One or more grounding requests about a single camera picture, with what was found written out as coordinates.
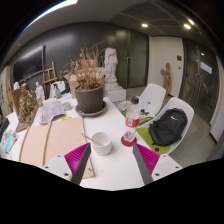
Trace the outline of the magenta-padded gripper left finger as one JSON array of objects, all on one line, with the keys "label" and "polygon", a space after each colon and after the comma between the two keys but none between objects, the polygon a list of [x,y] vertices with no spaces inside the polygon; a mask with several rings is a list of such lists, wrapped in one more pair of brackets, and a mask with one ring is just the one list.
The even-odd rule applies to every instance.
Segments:
[{"label": "magenta-padded gripper left finger", "polygon": [[79,185],[82,180],[90,153],[91,145],[86,143],[65,155],[56,155],[49,162],[47,162],[42,169]]}]

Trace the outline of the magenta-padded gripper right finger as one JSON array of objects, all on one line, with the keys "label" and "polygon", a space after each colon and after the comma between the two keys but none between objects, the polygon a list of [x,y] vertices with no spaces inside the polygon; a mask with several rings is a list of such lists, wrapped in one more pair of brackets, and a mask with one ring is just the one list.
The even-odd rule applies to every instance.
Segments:
[{"label": "magenta-padded gripper right finger", "polygon": [[168,154],[159,155],[137,143],[133,144],[133,154],[145,185],[182,169]]}]

